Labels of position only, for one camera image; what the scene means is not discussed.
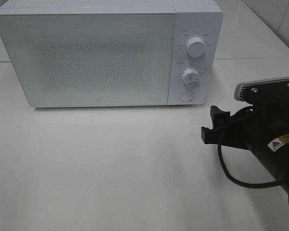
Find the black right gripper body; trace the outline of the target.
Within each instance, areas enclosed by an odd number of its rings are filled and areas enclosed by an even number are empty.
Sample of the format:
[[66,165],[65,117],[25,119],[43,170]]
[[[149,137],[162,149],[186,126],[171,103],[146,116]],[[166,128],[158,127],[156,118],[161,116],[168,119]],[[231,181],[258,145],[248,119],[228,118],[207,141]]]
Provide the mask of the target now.
[[251,115],[240,120],[242,139],[264,164],[289,168],[289,81],[247,87]]

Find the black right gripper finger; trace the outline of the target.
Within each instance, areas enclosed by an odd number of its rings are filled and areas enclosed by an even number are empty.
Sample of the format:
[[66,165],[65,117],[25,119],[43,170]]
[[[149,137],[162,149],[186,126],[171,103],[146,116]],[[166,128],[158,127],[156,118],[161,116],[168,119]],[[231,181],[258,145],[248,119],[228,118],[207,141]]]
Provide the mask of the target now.
[[213,105],[210,107],[210,116],[212,120],[212,128],[225,128],[231,119],[231,113],[221,110],[219,107]]
[[241,140],[237,136],[237,128],[235,126],[229,126],[228,123],[233,117],[223,118],[213,121],[212,128],[201,128],[201,138],[205,144],[218,144],[221,145],[240,145]]

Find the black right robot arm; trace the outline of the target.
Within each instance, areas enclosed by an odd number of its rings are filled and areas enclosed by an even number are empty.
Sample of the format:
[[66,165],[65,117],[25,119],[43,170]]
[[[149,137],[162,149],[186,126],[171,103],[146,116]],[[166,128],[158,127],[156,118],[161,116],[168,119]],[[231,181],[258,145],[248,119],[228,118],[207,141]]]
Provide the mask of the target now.
[[[248,106],[231,114],[213,105],[212,128],[201,129],[202,140],[217,145],[221,167],[233,183],[251,189],[280,186],[289,204],[289,77],[239,83],[234,98]],[[274,181],[247,183],[233,177],[223,159],[224,146],[251,151]]]

